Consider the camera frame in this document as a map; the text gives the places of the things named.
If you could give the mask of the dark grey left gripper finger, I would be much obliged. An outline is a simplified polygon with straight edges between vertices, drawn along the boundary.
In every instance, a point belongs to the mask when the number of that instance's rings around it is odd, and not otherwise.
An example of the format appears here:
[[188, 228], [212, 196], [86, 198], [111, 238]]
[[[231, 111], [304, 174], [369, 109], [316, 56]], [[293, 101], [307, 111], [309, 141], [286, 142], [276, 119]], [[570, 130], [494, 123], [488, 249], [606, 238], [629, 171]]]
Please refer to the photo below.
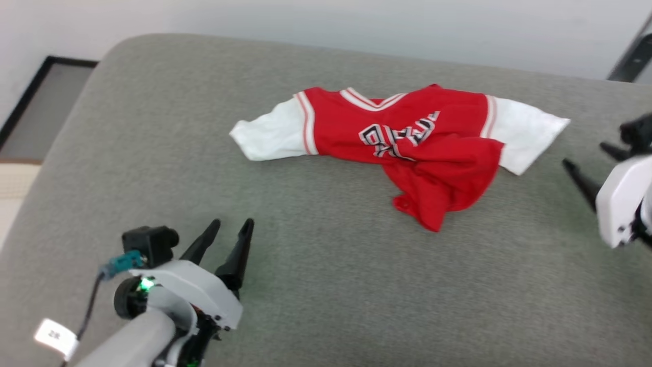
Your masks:
[[214, 273], [237, 299], [240, 299], [239, 291], [244, 283], [254, 225], [254, 219], [247, 218], [237, 234], [237, 242], [230, 255]]
[[214, 219], [204, 232], [193, 241], [179, 259], [200, 265], [205, 252], [210, 248], [210, 246], [212, 246], [220, 228], [221, 221], [219, 219]]

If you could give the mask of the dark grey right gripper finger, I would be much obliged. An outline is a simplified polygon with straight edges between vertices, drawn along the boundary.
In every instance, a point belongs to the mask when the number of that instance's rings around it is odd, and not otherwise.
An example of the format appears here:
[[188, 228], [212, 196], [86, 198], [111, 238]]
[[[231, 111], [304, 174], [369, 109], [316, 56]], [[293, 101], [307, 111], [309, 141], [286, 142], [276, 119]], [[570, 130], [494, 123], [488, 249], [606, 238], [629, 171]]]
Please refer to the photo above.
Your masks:
[[603, 152], [605, 152], [617, 162], [626, 161], [631, 158], [631, 153], [628, 149], [619, 148], [613, 144], [610, 144], [609, 142], [601, 142], [600, 148]]
[[582, 194], [582, 197], [584, 197], [589, 204], [592, 211], [597, 212], [596, 198], [602, 188], [602, 185], [591, 179], [591, 177], [586, 176], [581, 171], [580, 167], [573, 161], [569, 159], [563, 159], [562, 165], [568, 176], [572, 179], [573, 183], [577, 187], [578, 191], [580, 191]]

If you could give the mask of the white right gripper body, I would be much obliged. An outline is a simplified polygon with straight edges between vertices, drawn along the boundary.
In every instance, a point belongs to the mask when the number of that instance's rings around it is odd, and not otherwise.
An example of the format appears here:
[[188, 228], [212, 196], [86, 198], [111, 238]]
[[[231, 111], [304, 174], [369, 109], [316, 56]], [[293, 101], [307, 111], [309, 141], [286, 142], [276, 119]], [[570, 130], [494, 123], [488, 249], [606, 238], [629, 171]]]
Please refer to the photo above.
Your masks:
[[617, 164], [595, 200], [600, 235], [610, 248], [652, 235], [652, 155]]

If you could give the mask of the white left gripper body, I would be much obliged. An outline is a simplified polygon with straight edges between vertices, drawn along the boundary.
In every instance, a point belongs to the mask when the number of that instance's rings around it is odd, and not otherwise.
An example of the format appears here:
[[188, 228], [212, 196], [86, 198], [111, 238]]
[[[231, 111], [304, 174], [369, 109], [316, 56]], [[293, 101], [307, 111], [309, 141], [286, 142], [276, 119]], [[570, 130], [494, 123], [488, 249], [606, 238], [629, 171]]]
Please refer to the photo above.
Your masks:
[[209, 325], [235, 330], [243, 306], [221, 279], [188, 260], [154, 269], [132, 269], [114, 294], [122, 319], [148, 332], [197, 332], [201, 316]]

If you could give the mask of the black slanted bar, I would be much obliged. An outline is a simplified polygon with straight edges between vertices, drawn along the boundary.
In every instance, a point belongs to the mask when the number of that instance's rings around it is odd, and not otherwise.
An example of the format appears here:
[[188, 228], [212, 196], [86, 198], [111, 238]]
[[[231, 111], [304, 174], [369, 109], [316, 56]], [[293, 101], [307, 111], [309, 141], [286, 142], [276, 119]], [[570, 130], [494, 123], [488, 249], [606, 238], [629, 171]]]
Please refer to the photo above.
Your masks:
[[652, 11], [606, 79], [652, 84]]

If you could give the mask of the red and white jersey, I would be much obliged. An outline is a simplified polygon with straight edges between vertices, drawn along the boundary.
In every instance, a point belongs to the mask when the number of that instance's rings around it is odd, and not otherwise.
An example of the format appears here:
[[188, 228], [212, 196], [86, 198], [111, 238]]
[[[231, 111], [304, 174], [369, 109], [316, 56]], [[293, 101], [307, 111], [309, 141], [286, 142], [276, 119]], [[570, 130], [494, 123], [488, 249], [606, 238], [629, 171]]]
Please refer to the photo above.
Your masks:
[[438, 232], [465, 211], [499, 169], [520, 176], [570, 119], [528, 104], [430, 85], [388, 98], [312, 87], [230, 131], [251, 161], [303, 155], [382, 166], [401, 194], [398, 211]]

